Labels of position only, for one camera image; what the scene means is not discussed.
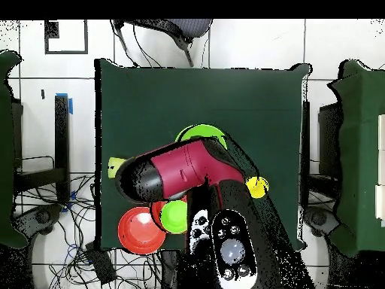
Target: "green cloth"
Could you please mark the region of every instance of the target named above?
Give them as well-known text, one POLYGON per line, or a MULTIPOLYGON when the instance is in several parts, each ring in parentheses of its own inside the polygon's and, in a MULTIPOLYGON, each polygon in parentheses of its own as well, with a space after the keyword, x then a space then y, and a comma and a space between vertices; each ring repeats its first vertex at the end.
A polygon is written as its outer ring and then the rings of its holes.
POLYGON ((345 62, 342 76, 331 87, 337 91, 344 121, 339 132, 342 192, 337 216, 342 225, 330 235, 341 253, 385 251, 385 228, 375 217, 378 181, 378 115, 385 114, 385 71, 364 69, 345 62))
MULTIPOLYGON (((120 68, 100 59, 102 94, 103 248, 122 247, 120 218, 135 205, 108 178, 110 157, 130 158, 172 143, 192 124, 226 131, 267 179, 270 196, 294 249, 299 200, 302 79, 292 71, 120 68)), ((255 199, 256 207, 261 200, 255 199)), ((183 235, 168 235, 164 249, 183 249, 183 235)))
POLYGON ((0 155, 0 244, 12 248, 22 248, 28 244, 26 238, 11 225, 14 211, 14 124, 12 121, 11 88, 8 74, 21 62, 19 55, 13 51, 0 51, 0 136, 2 153, 0 155))

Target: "green bowl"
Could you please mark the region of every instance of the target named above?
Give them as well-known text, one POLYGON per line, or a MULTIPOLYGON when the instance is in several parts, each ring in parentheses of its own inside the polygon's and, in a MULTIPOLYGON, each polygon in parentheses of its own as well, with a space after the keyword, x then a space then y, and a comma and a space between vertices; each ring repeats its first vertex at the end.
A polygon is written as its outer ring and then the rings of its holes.
POLYGON ((187 231, 187 203, 175 200, 165 204, 160 212, 162 226, 170 233, 180 234, 187 231))
POLYGON ((205 138, 216 137, 220 141, 220 144, 223 145, 223 147, 227 150, 226 141, 223 138, 225 134, 215 126, 208 125, 208 124, 192 125, 192 126, 188 126, 183 131, 177 135, 177 138, 175 139, 175 141, 178 141, 179 138, 181 141, 186 141, 187 139, 192 138, 193 136, 201 136, 205 138))

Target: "remote controller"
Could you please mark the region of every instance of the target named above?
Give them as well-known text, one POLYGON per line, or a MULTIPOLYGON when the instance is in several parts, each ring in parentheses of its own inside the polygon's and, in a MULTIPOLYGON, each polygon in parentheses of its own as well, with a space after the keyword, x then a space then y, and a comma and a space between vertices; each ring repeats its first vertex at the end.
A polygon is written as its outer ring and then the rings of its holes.
POLYGON ((211 226, 215 263, 222 289, 251 289, 257 278, 256 258, 245 219, 225 209, 211 226))

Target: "red bowl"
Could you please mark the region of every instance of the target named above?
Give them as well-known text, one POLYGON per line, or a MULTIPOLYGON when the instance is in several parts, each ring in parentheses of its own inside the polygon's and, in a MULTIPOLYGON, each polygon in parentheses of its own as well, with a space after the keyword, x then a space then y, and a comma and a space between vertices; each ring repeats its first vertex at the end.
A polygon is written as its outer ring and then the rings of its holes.
POLYGON ((165 241, 165 232, 153 222, 148 207, 134 207, 126 212, 117 232, 122 246, 134 254, 152 254, 165 241))
MULTIPOLYGON (((183 196, 180 200, 183 200, 184 202, 187 202, 187 196, 183 196)), ((153 217, 153 222, 161 229, 163 232, 169 233, 162 225, 162 222, 160 221, 160 213, 162 212, 162 208, 164 205, 166 205, 168 202, 160 201, 160 202, 152 202, 150 205, 150 213, 153 217)))

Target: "floor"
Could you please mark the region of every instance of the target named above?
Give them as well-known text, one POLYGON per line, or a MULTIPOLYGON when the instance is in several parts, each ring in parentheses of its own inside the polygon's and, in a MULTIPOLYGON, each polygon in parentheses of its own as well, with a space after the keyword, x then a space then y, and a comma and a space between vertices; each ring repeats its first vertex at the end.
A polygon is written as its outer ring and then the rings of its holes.
MULTIPOLYGON (((93 60, 106 58, 118 65, 132 65, 113 34, 109 20, 88 20, 87 24, 88 54, 68 55, 44 54, 44 21, 0 21, 0 50, 14 50, 23 58, 8 79, 14 96, 24 104, 23 158, 47 156, 24 160, 23 170, 52 166, 49 157, 54 157, 54 96, 67 93, 73 100, 73 114, 70 114, 71 189, 77 190, 85 183, 77 194, 77 198, 84 202, 92 200, 89 185, 95 171, 93 60)), ((82 20, 59 20, 59 29, 60 38, 50 39, 52 50, 84 49, 82 20)), ((162 66, 189 68, 184 53, 167 35, 142 28, 136 29, 136 35, 146 52, 162 66)), ((123 28, 123 36, 131 58, 139 65, 148 65, 135 42, 131 26, 123 28)), ((311 159, 314 161, 319 157, 318 109, 336 102, 326 85, 336 79, 340 62, 360 59, 370 68, 380 68, 385 63, 380 54, 385 49, 383 20, 214 20, 210 41, 206 42, 207 39, 208 34, 194 40, 190 49, 196 68, 208 67, 208 47, 211 68, 288 69, 300 62, 312 65, 308 100, 311 103, 311 159)), ((317 170, 317 162, 311 162, 311 172, 317 173, 317 170)), ((41 202, 35 197, 36 194, 27 193, 20 196, 17 213, 41 202)), ((80 205, 74 205, 72 209, 78 214, 83 209, 81 214, 87 219, 81 223, 84 242, 91 242, 95 236, 95 212, 80 205)), ((36 289, 52 287, 54 272, 60 272, 71 259, 64 230, 68 242, 78 242, 74 238, 71 215, 63 212, 59 221, 62 227, 56 224, 52 233, 36 240, 32 258, 36 289)), ((309 274, 318 289, 325 289, 329 271, 326 243, 322 238, 314 237, 305 225, 302 240, 307 244, 302 258, 309 274)), ((120 279, 102 287, 100 283, 92 283, 88 285, 89 289, 136 289, 122 278, 150 277, 149 263, 144 257, 136 259, 120 250, 110 254, 120 279)), ((87 274, 90 281, 95 278, 92 272, 87 274)), ((141 288, 155 288, 153 277, 135 282, 141 288)), ((68 285, 67 289, 86 288, 68 285)))

